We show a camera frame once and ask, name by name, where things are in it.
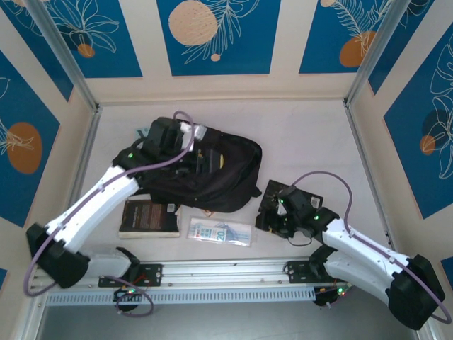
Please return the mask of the black marbled book with barcode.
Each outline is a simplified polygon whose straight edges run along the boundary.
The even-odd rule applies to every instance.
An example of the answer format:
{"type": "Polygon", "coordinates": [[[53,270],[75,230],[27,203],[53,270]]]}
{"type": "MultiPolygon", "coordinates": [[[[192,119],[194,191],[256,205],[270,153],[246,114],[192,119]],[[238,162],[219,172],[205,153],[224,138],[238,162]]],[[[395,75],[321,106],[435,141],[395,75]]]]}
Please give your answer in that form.
{"type": "MultiPolygon", "coordinates": [[[[266,232],[271,232],[270,213],[277,207],[277,203],[273,201],[273,196],[286,187],[289,186],[277,181],[269,180],[265,193],[263,195],[263,199],[258,209],[258,216],[255,223],[256,228],[266,232]]],[[[303,190],[301,191],[315,208],[320,208],[322,206],[322,196],[303,190]]]]}

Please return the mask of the clear plastic pencil case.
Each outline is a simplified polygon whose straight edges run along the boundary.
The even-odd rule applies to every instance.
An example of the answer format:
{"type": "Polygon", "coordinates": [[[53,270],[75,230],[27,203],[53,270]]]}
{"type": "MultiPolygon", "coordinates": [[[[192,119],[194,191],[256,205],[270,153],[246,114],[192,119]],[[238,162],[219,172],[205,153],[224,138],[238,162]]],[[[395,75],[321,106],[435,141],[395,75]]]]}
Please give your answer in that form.
{"type": "Polygon", "coordinates": [[[192,217],[187,238],[199,242],[250,247],[252,231],[251,225],[239,222],[192,217]]]}

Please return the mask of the black fabric backpack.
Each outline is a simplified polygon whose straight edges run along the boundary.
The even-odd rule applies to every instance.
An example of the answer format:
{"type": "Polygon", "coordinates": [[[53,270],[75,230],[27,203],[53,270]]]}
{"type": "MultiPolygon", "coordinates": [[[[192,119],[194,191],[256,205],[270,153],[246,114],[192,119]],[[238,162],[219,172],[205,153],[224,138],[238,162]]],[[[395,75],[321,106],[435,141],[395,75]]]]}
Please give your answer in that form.
{"type": "Polygon", "coordinates": [[[218,213],[242,209],[262,192],[257,187],[263,151],[246,137],[207,128],[194,142],[195,150],[212,150],[223,157],[223,166],[211,173],[162,175],[148,182],[135,195],[149,194],[158,204],[175,203],[218,213]]]}

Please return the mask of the dark brown paperback book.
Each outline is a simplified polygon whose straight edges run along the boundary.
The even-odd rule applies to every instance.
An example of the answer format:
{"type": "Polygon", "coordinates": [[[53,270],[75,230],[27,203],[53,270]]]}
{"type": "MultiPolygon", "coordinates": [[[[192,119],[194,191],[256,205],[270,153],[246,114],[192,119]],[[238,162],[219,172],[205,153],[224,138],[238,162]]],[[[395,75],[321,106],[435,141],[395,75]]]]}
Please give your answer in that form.
{"type": "Polygon", "coordinates": [[[173,238],[180,236],[179,206],[151,200],[127,200],[118,236],[120,239],[173,238]]]}

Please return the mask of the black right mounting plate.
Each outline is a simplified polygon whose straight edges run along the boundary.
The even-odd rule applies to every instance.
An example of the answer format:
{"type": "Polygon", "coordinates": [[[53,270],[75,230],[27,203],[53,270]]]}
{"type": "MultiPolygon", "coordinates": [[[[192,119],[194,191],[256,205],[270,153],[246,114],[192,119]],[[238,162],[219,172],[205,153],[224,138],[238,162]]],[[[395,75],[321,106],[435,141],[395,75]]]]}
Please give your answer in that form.
{"type": "Polygon", "coordinates": [[[306,261],[288,261],[283,272],[288,276],[289,282],[296,283],[333,283],[334,278],[324,273],[315,273],[310,267],[310,262],[306,261]]]}

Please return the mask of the black mounting plate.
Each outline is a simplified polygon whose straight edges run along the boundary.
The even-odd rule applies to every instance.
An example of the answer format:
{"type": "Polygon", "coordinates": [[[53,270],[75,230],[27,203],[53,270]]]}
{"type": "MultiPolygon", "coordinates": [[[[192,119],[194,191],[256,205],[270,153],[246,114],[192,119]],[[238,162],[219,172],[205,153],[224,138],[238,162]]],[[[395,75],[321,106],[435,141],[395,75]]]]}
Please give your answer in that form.
{"type": "Polygon", "coordinates": [[[333,283],[334,278],[324,273],[315,273],[310,267],[310,262],[306,261],[288,261],[283,272],[288,276],[289,282],[296,283],[333,283]]]}
{"type": "MultiPolygon", "coordinates": [[[[162,279],[162,264],[140,264],[132,266],[120,277],[139,288],[160,287],[162,279]]],[[[102,277],[98,279],[99,288],[119,288],[122,283],[102,277]]]]}

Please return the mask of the right controller circuit board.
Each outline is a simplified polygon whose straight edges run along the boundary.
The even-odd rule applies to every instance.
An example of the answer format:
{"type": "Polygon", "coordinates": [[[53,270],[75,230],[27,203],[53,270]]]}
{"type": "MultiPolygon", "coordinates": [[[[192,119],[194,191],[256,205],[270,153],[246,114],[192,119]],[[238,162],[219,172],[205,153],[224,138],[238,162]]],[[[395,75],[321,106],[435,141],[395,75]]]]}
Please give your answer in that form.
{"type": "Polygon", "coordinates": [[[347,295],[350,289],[350,285],[315,288],[314,304],[319,307],[331,309],[332,306],[347,295]]]}

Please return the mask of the controller circuit board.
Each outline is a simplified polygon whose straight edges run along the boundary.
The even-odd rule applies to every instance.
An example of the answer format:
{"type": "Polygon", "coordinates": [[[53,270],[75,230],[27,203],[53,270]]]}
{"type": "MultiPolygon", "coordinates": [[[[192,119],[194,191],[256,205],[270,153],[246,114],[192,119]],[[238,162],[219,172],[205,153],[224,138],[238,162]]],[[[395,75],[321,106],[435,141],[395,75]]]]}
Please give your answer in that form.
{"type": "Polygon", "coordinates": [[[319,307],[331,309],[332,306],[347,295],[350,289],[350,285],[315,288],[314,304],[319,307]]]}
{"type": "Polygon", "coordinates": [[[134,288],[119,288],[113,293],[113,302],[140,302],[142,294],[134,288]]]}

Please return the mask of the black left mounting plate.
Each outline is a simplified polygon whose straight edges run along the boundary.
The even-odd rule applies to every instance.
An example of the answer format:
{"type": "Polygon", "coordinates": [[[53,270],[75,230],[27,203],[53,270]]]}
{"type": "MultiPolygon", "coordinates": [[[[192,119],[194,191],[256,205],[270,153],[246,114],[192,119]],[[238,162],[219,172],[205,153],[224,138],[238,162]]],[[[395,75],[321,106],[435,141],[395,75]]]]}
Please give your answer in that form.
{"type": "MultiPolygon", "coordinates": [[[[132,266],[120,277],[139,288],[160,287],[162,279],[162,264],[140,264],[132,266]]],[[[102,277],[98,279],[99,288],[119,288],[122,283],[102,277]]]]}

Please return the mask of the left controller circuit board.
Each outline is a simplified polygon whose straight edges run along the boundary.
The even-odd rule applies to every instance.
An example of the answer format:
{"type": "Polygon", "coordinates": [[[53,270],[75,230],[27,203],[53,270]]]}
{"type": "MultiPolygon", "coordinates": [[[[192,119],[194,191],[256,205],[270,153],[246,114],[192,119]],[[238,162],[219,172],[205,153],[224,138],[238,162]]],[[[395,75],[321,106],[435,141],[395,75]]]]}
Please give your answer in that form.
{"type": "Polygon", "coordinates": [[[142,294],[134,288],[119,288],[113,293],[113,302],[140,302],[142,294]]]}

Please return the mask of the aluminium table side rail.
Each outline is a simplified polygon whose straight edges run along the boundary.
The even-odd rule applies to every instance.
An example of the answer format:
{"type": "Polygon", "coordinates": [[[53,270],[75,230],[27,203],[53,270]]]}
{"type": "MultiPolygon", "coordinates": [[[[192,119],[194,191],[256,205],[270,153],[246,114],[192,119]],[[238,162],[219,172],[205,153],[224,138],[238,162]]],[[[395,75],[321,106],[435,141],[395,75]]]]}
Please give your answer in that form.
{"type": "Polygon", "coordinates": [[[79,158],[78,167],[75,173],[75,178],[73,186],[71,188],[71,193],[69,196],[68,206],[74,204],[81,195],[81,190],[84,183],[84,178],[86,175],[86,170],[88,167],[88,162],[91,157],[91,151],[93,149],[93,144],[95,142],[96,133],[99,125],[99,121],[102,113],[102,106],[98,106],[96,112],[93,114],[89,129],[86,135],[86,139],[81,150],[81,156],[79,158]]]}
{"type": "Polygon", "coordinates": [[[372,197],[373,197],[373,200],[374,200],[374,205],[376,206],[377,213],[379,215],[379,219],[380,219],[382,227],[384,229],[386,242],[390,246],[390,248],[394,250],[395,249],[395,244],[394,244],[394,241],[393,241],[393,237],[391,235],[391,230],[389,229],[388,219],[387,219],[387,216],[386,216],[386,214],[384,212],[383,205],[382,205],[382,202],[380,200],[379,193],[378,193],[377,187],[376,187],[375,182],[374,182],[373,173],[372,173],[372,170],[371,170],[371,168],[369,166],[368,158],[367,158],[367,155],[366,155],[366,152],[365,152],[364,145],[362,143],[362,138],[360,136],[360,131],[358,130],[357,124],[355,122],[355,118],[354,118],[354,115],[353,115],[353,113],[351,111],[350,104],[348,104],[348,102],[344,99],[343,100],[343,105],[344,105],[344,109],[345,109],[345,114],[346,114],[346,116],[348,118],[348,122],[349,122],[349,125],[350,125],[350,129],[351,129],[352,135],[353,135],[354,140],[355,140],[355,144],[356,144],[357,150],[358,150],[358,152],[360,154],[362,166],[364,168],[365,175],[366,175],[366,178],[367,178],[367,182],[368,182],[368,185],[369,185],[369,188],[371,190],[372,197]]]}

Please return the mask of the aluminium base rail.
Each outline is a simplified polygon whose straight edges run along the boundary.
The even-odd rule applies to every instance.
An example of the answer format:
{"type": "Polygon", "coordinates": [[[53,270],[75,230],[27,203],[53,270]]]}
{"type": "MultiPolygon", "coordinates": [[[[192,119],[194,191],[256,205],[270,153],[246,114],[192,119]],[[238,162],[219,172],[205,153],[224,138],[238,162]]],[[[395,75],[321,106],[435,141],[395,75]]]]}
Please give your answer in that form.
{"type": "MultiPolygon", "coordinates": [[[[143,264],[162,264],[160,287],[148,288],[240,288],[289,285],[283,267],[293,259],[249,259],[216,261],[161,261],[143,264]]],[[[296,283],[298,285],[330,286],[333,283],[296,283]]]]}

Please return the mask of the aluminium frame post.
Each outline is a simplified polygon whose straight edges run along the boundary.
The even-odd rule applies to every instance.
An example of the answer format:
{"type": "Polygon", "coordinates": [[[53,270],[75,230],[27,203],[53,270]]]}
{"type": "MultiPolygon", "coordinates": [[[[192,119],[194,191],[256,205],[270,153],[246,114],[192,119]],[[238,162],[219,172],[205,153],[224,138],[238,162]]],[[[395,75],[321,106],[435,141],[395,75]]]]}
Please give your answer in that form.
{"type": "Polygon", "coordinates": [[[390,3],[389,11],[383,17],[382,24],[344,98],[344,105],[347,109],[351,109],[352,104],[358,99],[362,88],[367,84],[370,74],[374,70],[410,2],[411,0],[392,0],[390,3]]]}
{"type": "Polygon", "coordinates": [[[85,77],[74,59],[73,54],[70,52],[64,38],[61,36],[50,14],[47,12],[45,5],[40,0],[23,1],[47,44],[50,46],[65,73],[78,90],[82,99],[93,112],[96,112],[98,103],[88,87],[85,77]]]}

